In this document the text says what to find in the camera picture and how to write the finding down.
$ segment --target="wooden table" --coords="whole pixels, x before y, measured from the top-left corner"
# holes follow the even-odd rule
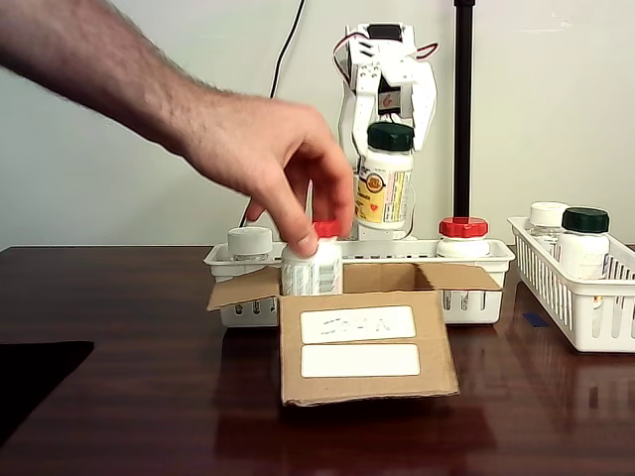
[[[294,410],[276,331],[205,311],[207,251],[0,254],[0,342],[75,341],[0,346],[4,429],[36,407],[1,475],[635,472],[635,357],[574,353],[515,271],[500,323],[450,329],[460,396]]]

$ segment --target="black pole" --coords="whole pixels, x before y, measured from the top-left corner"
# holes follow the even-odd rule
[[[469,216],[472,25],[475,0],[454,0],[454,214]]]

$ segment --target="plastic basket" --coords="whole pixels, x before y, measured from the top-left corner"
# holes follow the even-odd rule
[[[561,332],[580,352],[635,352],[635,253],[609,236],[606,280],[577,280],[525,229],[526,217],[509,218],[518,269]],[[594,302],[601,297],[601,302]]]
[[[477,260],[436,257],[438,240],[341,241],[343,262],[348,263],[462,263],[480,266],[502,288],[512,251],[498,240],[488,240],[490,255]],[[234,261],[227,244],[217,245],[204,261],[216,282],[252,273],[265,266],[280,266],[284,243],[274,243],[266,260]],[[444,320],[448,324],[493,324],[500,317],[502,292],[443,291],[440,293]],[[259,299],[227,306],[220,310],[227,327],[263,327],[278,325],[277,300]]]

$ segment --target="white wall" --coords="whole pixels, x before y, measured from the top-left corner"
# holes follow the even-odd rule
[[[267,94],[297,0],[117,0],[185,69]],[[330,52],[346,24],[404,21],[439,41],[436,122],[417,157],[415,232],[451,213],[451,0],[308,0],[279,95],[316,106],[336,130],[341,84]],[[509,240],[507,216],[531,201],[607,208],[635,242],[635,2],[477,0],[473,212]],[[311,80],[303,77],[310,75]],[[244,197],[198,177],[126,129],[0,72],[0,250],[12,245],[212,244]]]

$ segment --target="cardboard box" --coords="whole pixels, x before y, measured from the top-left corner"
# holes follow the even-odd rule
[[[476,266],[350,264],[340,296],[281,297],[280,270],[218,283],[208,310],[278,297],[283,405],[458,393],[439,291],[501,289]]]

